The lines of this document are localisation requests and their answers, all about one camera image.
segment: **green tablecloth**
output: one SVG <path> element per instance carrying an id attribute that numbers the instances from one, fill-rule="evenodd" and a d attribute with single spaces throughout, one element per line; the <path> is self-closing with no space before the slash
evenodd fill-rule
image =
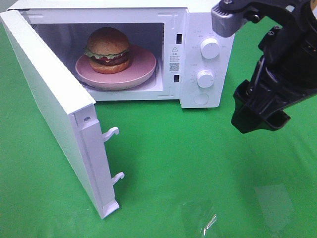
<path id="1" fill-rule="evenodd" d="M 120 209 L 101 220 L 37 109 L 0 25 L 0 237 L 317 237 L 317 97 L 276 132 L 240 134 L 234 89 L 253 73 L 265 19 L 236 34 L 220 107 L 97 102 Z"/>

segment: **microwave door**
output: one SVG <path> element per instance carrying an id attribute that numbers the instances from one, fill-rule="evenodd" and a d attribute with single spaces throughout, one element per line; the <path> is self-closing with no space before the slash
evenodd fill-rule
<path id="1" fill-rule="evenodd" d="M 95 100 L 16 10 L 0 13 L 19 64 L 44 119 L 101 218 L 117 208 Z"/>

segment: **microwave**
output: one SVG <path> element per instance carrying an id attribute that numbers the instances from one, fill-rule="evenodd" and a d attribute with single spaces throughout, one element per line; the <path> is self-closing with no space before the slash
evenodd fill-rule
<path id="1" fill-rule="evenodd" d="M 19 0 L 0 13 L 37 106 L 101 218 L 119 208 L 113 186 L 124 173 L 110 175 L 104 143 L 119 129 L 102 133 L 94 104 L 179 100 L 182 108 L 219 106 L 234 36 L 213 32 L 216 4 Z M 137 85 L 108 89 L 84 80 L 80 59 L 90 34 L 102 27 L 118 29 L 154 57 L 151 73 Z"/>

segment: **pink plate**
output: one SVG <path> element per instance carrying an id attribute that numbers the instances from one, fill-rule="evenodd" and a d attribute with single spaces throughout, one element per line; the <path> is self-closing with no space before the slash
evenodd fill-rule
<path id="1" fill-rule="evenodd" d="M 156 66 L 155 56 L 148 50 L 131 45 L 130 65 L 124 71 L 114 74 L 95 72 L 88 63 L 88 56 L 81 56 L 76 62 L 79 80 L 99 89 L 123 90 L 133 88 L 148 80 Z"/>

